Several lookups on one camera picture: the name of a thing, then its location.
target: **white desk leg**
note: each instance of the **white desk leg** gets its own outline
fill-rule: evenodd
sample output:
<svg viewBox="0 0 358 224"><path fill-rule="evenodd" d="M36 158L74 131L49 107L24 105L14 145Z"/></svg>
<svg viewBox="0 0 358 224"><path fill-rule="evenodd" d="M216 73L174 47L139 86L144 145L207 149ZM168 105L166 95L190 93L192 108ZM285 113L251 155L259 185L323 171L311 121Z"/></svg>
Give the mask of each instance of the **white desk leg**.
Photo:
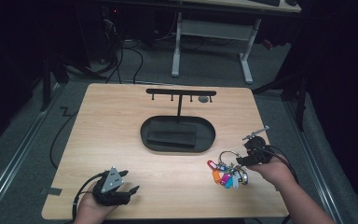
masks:
<svg viewBox="0 0 358 224"><path fill-rule="evenodd" d="M243 75L245 76L245 82L247 84L253 83L252 74L251 74L251 71L249 70L248 56L249 56L249 53L251 52L252 45L255 42L255 36L257 35L257 31L258 31L258 27L260 26L260 22L261 22L260 19L257 19L255 21L255 25L252 29L251 36L248 41L248 46L246 47L246 51L244 53L240 54L242 72L243 72Z"/></svg>
<svg viewBox="0 0 358 224"><path fill-rule="evenodd" d="M180 66L180 36L182 32L182 12L178 13L178 22L176 27L176 45L175 52L173 53L172 62L172 76L179 77L179 66Z"/></svg>

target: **black hook rack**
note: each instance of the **black hook rack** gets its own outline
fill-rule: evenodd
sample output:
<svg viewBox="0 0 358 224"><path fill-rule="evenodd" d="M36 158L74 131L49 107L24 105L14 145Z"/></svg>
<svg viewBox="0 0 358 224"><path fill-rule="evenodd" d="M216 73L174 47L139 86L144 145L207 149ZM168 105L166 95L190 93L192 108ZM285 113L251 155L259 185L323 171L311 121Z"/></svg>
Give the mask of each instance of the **black hook rack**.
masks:
<svg viewBox="0 0 358 224"><path fill-rule="evenodd" d="M208 96L209 101L212 102L212 96L216 95L216 91L187 91L187 90L165 90L165 89L147 89L147 93L152 94L152 100L155 100L154 95L160 94L160 95L170 95L171 101L173 101L173 96L178 95L179 96L179 102L178 102L178 112L177 112L177 121L179 122L181 111L182 111L182 101L183 96L188 95L190 96L190 102L193 102L193 95L198 96Z"/></svg>

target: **tabletop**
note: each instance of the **tabletop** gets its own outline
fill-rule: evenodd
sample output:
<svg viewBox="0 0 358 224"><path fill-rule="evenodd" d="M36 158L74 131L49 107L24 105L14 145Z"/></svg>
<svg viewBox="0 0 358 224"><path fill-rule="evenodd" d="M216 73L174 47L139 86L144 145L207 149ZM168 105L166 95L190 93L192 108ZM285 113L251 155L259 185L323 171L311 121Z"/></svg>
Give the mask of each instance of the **tabletop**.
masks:
<svg viewBox="0 0 358 224"><path fill-rule="evenodd" d="M212 146L201 153L156 152L144 146L140 129L156 115L176 115L178 99L152 96L146 89L216 91L202 103L183 97L182 115L207 119L215 128ZM109 219L284 217L288 214L280 193L256 172L247 171L249 184L225 189L213 181L207 161L218 161L222 151L246 156L242 138L264 127L254 96L246 88L89 85L42 216L72 218L72 202L92 176L110 170L128 170L118 191L140 186L127 205ZM266 141L266 133L261 133ZM235 161L226 155L225 160Z"/></svg>

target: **hand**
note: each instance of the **hand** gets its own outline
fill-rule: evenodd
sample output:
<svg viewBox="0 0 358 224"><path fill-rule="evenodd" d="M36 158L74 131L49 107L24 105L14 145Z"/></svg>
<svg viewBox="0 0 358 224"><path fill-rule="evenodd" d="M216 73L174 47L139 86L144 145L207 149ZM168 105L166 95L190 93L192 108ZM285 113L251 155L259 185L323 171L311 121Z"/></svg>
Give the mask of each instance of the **hand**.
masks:
<svg viewBox="0 0 358 224"><path fill-rule="evenodd" d="M269 163L248 166L247 168L260 173L264 179L276 187L279 187L283 183L296 183L289 168L276 157L272 157Z"/></svg>
<svg viewBox="0 0 358 224"><path fill-rule="evenodd" d="M97 182L94 182L90 187L88 192L92 192L94 186ZM77 208L77 216L75 224L100 224L106 217L116 208L118 205L114 206L103 206L95 202L94 196L92 193L85 193L83 198L80 201L80 205Z"/></svg>

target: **colorful keychain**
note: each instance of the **colorful keychain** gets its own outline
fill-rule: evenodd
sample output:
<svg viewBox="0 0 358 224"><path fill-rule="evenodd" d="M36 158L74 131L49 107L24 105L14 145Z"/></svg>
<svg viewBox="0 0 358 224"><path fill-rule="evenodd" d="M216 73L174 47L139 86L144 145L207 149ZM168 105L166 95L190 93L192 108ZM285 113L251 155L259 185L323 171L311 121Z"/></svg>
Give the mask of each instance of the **colorful keychain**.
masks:
<svg viewBox="0 0 358 224"><path fill-rule="evenodd" d="M226 189L237 189L240 183L247 185L248 175L246 173L246 169L242 169L240 165L234 165L233 163L226 165L222 161L222 155L225 153L232 153L236 157L240 156L240 154L234 151L223 151L219 155L218 163L207 161L208 166L212 169L214 183L220 184Z"/></svg>

